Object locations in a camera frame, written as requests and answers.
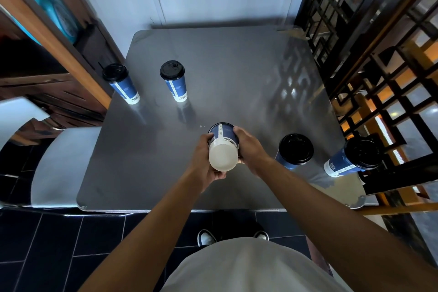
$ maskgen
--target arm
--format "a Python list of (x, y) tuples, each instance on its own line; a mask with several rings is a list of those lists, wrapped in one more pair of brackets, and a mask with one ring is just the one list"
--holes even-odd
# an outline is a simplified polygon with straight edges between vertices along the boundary
[(397, 238), (285, 169), (243, 129), (234, 132), (244, 163), (355, 292), (436, 290), (438, 271)]
[(207, 141), (211, 136), (201, 136), (182, 177), (97, 267), (79, 292), (154, 289), (195, 201), (213, 180), (226, 176), (210, 166)]

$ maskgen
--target white t-shirt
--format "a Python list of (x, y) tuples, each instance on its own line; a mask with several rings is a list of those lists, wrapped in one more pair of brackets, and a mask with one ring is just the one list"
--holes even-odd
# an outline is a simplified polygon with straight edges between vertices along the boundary
[(188, 256), (162, 292), (345, 292), (303, 254), (256, 238), (224, 240)]

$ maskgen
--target blue paper cup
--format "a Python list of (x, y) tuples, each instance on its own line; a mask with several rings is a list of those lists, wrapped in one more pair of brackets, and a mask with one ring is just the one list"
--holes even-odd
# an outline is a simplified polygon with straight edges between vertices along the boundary
[(350, 173), (372, 170), (381, 164), (381, 153), (377, 145), (368, 139), (352, 137), (328, 161), (324, 163), (325, 172), (337, 178)]
[(229, 123), (217, 123), (209, 130), (214, 134), (209, 140), (209, 161), (217, 171), (229, 171), (239, 160), (239, 138), (234, 134), (233, 127)]
[(122, 64), (108, 65), (103, 69), (102, 76), (128, 104), (140, 101), (140, 95), (129, 77), (128, 69)]
[(160, 68), (160, 75), (166, 81), (167, 87), (177, 102), (183, 102), (187, 99), (184, 73), (184, 66), (176, 60), (169, 60)]
[(288, 134), (278, 145), (275, 160), (288, 170), (306, 164), (313, 157), (312, 142), (302, 134)]

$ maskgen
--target sneaker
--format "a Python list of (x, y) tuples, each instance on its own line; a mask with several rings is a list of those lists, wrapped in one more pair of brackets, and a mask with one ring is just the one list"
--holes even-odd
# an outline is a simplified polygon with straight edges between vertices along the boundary
[(216, 243), (215, 236), (209, 230), (200, 230), (198, 233), (198, 247)]
[(259, 231), (256, 234), (254, 234), (254, 238), (257, 239), (263, 239), (269, 241), (269, 235), (265, 231)]

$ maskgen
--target metal table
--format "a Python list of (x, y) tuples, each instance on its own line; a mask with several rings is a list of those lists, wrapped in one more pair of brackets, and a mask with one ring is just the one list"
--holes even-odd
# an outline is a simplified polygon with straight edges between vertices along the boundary
[[(186, 69), (185, 103), (159, 75), (171, 59)], [(114, 94), (77, 197), (81, 209), (151, 210), (184, 172), (199, 136), (221, 121), (247, 129), (272, 157), (284, 135), (306, 135), (315, 155), (295, 172), (322, 188), (335, 184), (323, 164), (344, 139), (306, 41), (272, 26), (142, 30), (126, 66), (141, 100), (128, 105)], [(237, 208), (284, 210), (241, 164), (194, 206)]]

